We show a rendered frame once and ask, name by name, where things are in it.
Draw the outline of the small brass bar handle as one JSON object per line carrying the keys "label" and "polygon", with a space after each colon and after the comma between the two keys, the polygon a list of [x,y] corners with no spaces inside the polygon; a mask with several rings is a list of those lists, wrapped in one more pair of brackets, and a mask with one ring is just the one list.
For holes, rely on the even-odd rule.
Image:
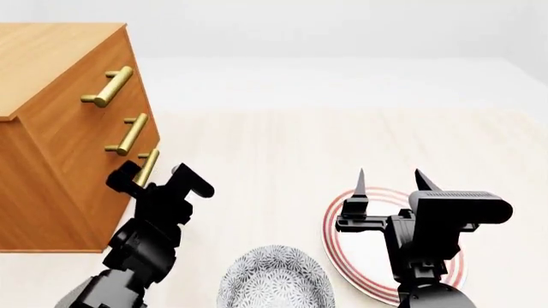
{"label": "small brass bar handle", "polygon": [[148,153],[139,153],[137,158],[143,160],[140,167],[140,171],[134,177],[134,183],[139,187],[145,187],[148,179],[154,169],[154,166],[158,160],[160,151],[157,148],[153,148]]}

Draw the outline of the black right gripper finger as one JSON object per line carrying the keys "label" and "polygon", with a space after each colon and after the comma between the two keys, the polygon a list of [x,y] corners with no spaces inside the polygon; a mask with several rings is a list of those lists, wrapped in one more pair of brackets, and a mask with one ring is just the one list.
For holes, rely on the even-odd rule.
{"label": "black right gripper finger", "polygon": [[441,192],[442,189],[433,183],[422,171],[414,171],[415,182],[419,191]]}
{"label": "black right gripper finger", "polygon": [[366,216],[369,199],[366,195],[365,173],[360,169],[358,181],[351,197],[344,200],[341,215],[348,218]]}

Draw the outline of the grey floral patterned bowl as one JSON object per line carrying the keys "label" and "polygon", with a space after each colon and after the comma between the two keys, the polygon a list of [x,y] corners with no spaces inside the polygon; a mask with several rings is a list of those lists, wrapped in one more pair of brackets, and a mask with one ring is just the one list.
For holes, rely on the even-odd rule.
{"label": "grey floral patterned bowl", "polygon": [[238,257],[217,292],[217,308],[336,308],[328,275],[305,252],[261,246]]}

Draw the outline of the white plate with red rings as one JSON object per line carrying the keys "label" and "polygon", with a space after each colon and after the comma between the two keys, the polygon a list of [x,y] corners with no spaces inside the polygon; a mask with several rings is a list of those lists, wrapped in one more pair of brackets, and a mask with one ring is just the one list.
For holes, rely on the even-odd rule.
{"label": "white plate with red rings", "polygon": [[[322,222],[325,254],[338,273],[353,287],[378,302],[398,307],[399,284],[392,275],[383,233],[339,233],[335,229],[343,201],[352,194],[352,190],[343,192],[325,210]],[[404,192],[384,187],[367,187],[366,195],[369,199],[368,215],[396,215],[400,210],[409,208],[408,195]],[[448,274],[442,276],[441,282],[462,289],[468,270],[463,251],[450,261],[445,261],[445,266]]]}

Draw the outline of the wooden three-drawer cabinet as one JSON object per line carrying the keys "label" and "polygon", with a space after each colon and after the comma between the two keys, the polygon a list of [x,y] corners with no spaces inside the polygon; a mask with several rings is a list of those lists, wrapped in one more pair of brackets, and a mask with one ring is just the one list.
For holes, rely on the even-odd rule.
{"label": "wooden three-drawer cabinet", "polygon": [[[105,108],[82,103],[123,66],[133,76]],[[127,156],[106,152],[148,115]],[[105,182],[159,134],[121,22],[0,22],[0,252],[100,253],[129,197]]]}

